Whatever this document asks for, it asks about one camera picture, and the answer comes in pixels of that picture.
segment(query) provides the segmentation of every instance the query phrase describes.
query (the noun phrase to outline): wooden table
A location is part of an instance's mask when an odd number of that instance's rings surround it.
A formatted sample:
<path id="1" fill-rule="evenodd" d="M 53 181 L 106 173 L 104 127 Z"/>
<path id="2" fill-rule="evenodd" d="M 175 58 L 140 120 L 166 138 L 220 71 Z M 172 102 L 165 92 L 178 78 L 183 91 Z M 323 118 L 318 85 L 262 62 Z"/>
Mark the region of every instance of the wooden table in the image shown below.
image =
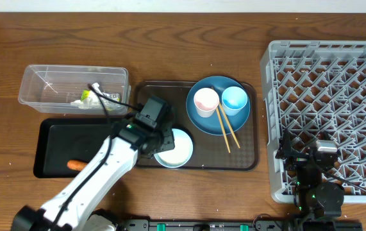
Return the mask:
<path id="1" fill-rule="evenodd" d="M 17 101 L 29 64 L 125 67 L 129 82 L 225 75 L 258 93 L 260 164 L 251 172 L 133 169 L 99 207 L 123 218 L 242 219 L 298 212 L 269 191 L 260 58 L 272 40 L 366 40 L 366 14 L 0 13 L 0 230 L 23 205 L 39 208 L 71 179 L 38 179 L 32 168 L 41 114 Z M 359 219 L 366 205 L 344 205 Z"/>

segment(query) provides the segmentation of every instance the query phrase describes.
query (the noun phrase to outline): wire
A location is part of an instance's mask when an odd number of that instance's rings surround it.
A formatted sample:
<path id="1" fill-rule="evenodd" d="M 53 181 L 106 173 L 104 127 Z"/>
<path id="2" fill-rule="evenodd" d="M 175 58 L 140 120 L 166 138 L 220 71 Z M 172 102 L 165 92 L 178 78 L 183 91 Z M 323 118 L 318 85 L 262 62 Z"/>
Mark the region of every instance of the wire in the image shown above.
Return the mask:
<path id="1" fill-rule="evenodd" d="M 107 96 L 104 96 L 104 95 L 102 95 L 102 94 L 100 94 L 100 93 L 97 93 L 96 92 L 96 90 L 91 86 L 91 84 L 88 84 L 87 85 L 88 86 L 88 88 L 94 93 L 94 94 L 96 94 L 96 96 L 99 96 L 99 101 L 100 101 L 100 103 L 102 103 L 101 102 L 101 100 L 100 100 L 100 98 L 103 98 L 103 99 L 106 99 L 106 100 L 108 100 L 108 101 L 110 101 L 110 102 L 112 102 L 112 103 L 116 103 L 116 104 L 120 104 L 120 105 L 123 105 L 123 106 L 126 106 L 126 107 L 130 107 L 130 108 L 132 108 L 132 109 L 134 109 L 134 110 L 136 110 L 136 111 L 141 111 L 140 109 L 138 109 L 137 107 L 134 107 L 133 105 L 130 105 L 130 104 L 127 104 L 127 103 L 122 103 L 122 102 L 120 102 L 120 101 L 115 101 L 114 99 L 110 99 L 109 97 L 107 97 Z"/>
<path id="2" fill-rule="evenodd" d="M 101 106 L 103 107 L 103 111 L 104 114 L 106 116 L 107 119 L 107 124 L 110 127 L 110 133 L 109 133 L 109 139 L 108 139 L 108 148 L 107 148 L 107 152 L 106 155 L 101 159 L 99 165 L 84 179 L 84 181 L 82 181 L 77 188 L 72 192 L 72 194 L 67 198 L 67 200 L 62 204 L 62 207 L 60 208 L 59 212 L 57 213 L 56 218 L 54 219 L 52 225 L 51 225 L 51 230 L 54 230 L 56 228 L 57 223 L 59 222 L 60 217 L 62 216 L 63 212 L 67 209 L 67 207 L 69 206 L 69 203 L 72 201 L 72 199 L 74 198 L 74 196 L 80 191 L 80 189 L 95 175 L 95 173 L 101 168 L 101 166 L 103 166 L 103 164 L 106 163 L 107 158 L 110 155 L 110 151 L 112 150 L 112 124 L 110 122 L 110 117 L 108 115 L 107 109 L 104 106 L 103 100 L 101 100 L 101 95 L 98 94 L 96 92 L 96 90 L 90 85 L 88 84 L 89 89 L 94 92 L 97 96 L 98 99 L 100 101 Z"/>
<path id="3" fill-rule="evenodd" d="M 313 155 L 311 155 L 311 161 L 312 161 L 312 163 L 313 163 L 313 165 L 319 170 L 319 171 L 321 171 L 321 173 L 323 173 L 324 175 L 326 175 L 326 176 L 328 176 L 328 177 L 332 177 L 332 178 L 334 178 L 335 180 L 339 180 L 339 181 L 341 181 L 341 182 L 343 182 L 343 183 L 345 183 L 345 184 L 348 184 L 348 185 L 350 185 L 350 186 L 353 186 L 353 187 L 355 187 L 355 188 L 357 188 L 357 189 L 360 189 L 360 190 L 362 190 L 363 192 L 365 192 L 366 193 L 366 189 L 364 189 L 363 187 L 361 187 L 361 186 L 359 186 L 359 185 L 355 185 L 354 183 L 351 183 L 350 181 L 348 181 L 348 180 L 345 180 L 345 179 L 342 179 L 342 178 L 340 178 L 340 177 L 337 177 L 337 176 L 335 176 L 335 175 L 332 175 L 332 174 L 330 174 L 330 173 L 328 173 L 328 172 L 326 172 L 325 170 L 323 170 L 321 167 L 319 167 L 319 165 L 315 162 L 315 160 L 314 160 L 314 157 L 313 157 Z"/>
<path id="4" fill-rule="evenodd" d="M 258 217 L 261 217 L 262 218 L 262 216 L 268 216 L 268 217 L 270 217 L 270 218 L 272 218 L 272 216 L 270 215 L 270 214 L 259 214 L 259 215 L 257 215 L 255 218 L 254 218 L 254 221 L 253 221 L 253 227 L 255 228 L 255 221 L 256 220 L 258 220 Z M 280 230 L 282 230 L 283 229 L 283 227 L 281 226 L 281 225 L 279 225 L 278 223 L 277 223 L 277 221 L 273 221 L 274 223 L 275 223 L 275 225 L 280 229 Z"/>

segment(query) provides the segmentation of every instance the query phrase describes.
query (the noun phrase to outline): clear plastic container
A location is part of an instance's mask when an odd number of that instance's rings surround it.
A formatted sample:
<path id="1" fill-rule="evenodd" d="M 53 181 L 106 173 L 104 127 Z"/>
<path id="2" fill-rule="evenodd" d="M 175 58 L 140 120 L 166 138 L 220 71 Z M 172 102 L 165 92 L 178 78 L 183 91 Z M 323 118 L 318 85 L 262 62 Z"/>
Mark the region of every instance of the clear plastic container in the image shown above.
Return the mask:
<path id="1" fill-rule="evenodd" d="M 81 99 L 83 90 L 88 90 L 88 83 L 98 83 L 105 93 L 119 93 L 122 103 L 129 101 L 130 86 L 125 68 L 29 65 L 24 71 L 19 102 L 45 113 L 103 115 L 101 108 L 80 109 L 71 105 Z M 127 111 L 127 107 L 117 105 L 109 114 L 122 116 Z"/>

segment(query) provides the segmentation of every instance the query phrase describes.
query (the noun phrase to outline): light blue cup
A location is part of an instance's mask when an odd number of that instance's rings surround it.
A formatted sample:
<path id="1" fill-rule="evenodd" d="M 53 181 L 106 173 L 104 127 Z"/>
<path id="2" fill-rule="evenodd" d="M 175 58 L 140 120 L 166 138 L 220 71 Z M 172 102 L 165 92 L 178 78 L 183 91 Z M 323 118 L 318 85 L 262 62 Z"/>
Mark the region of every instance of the light blue cup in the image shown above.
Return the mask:
<path id="1" fill-rule="evenodd" d="M 245 107 L 248 96 L 240 87 L 229 87 L 222 93 L 221 101 L 226 115 L 234 116 Z"/>

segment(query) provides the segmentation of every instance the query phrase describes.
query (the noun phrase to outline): chopstick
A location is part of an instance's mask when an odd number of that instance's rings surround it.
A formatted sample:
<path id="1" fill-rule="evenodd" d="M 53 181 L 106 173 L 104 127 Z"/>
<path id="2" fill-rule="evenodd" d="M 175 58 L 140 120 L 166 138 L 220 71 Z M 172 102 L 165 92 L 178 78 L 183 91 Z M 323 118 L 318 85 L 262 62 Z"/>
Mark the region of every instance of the chopstick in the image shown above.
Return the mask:
<path id="1" fill-rule="evenodd" d="M 231 132 L 231 134 L 233 134 L 233 137 L 234 137 L 234 141 L 236 142 L 238 148 L 240 148 L 240 144 L 238 143 L 238 140 L 237 140 L 237 137 L 235 136 L 235 133 L 233 131 L 233 128 L 231 127 L 231 124 L 229 123 L 228 121 L 228 118 L 227 118 L 227 115 L 226 115 L 226 112 L 224 111 L 224 109 L 222 109 L 222 106 L 221 106 L 221 103 L 219 102 L 219 107 L 221 109 L 221 112 L 222 112 L 222 115 L 224 116 L 224 119 L 226 120 L 227 122 L 227 125 L 228 125 L 228 128 L 229 128 L 229 131 Z"/>
<path id="2" fill-rule="evenodd" d="M 218 108 L 216 108 L 216 111 L 217 111 L 217 115 L 218 115 L 218 117 L 219 117 L 219 121 L 220 121 L 220 126 L 221 126 L 221 130 L 222 130 L 222 134 L 224 135 L 224 140 L 226 140 L 228 153 L 231 153 L 231 151 L 229 150 L 229 145 L 228 145 L 228 140 L 227 140 L 226 130 L 224 129 L 224 125 L 223 125 L 222 120 L 221 120 L 220 111 L 219 111 L 219 109 L 218 109 Z"/>

